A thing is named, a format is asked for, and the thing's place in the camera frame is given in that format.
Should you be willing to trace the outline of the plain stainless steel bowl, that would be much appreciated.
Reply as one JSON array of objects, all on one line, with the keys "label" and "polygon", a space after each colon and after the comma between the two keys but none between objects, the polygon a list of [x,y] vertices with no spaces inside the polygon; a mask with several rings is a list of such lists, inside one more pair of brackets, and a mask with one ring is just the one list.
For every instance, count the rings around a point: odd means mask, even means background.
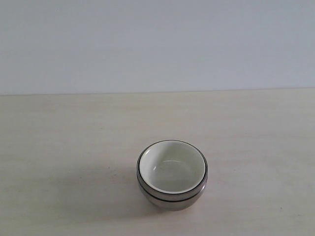
[{"label": "plain stainless steel bowl", "polygon": [[149,194],[140,184],[138,184],[138,187],[141,191],[141,193],[145,196],[145,198],[154,206],[164,210],[164,211],[180,211],[186,208],[191,207],[197,200],[201,197],[204,190],[206,189],[207,184],[205,183],[201,190],[195,194],[194,196],[184,199],[182,201],[166,201],[159,198],[156,198]]}]

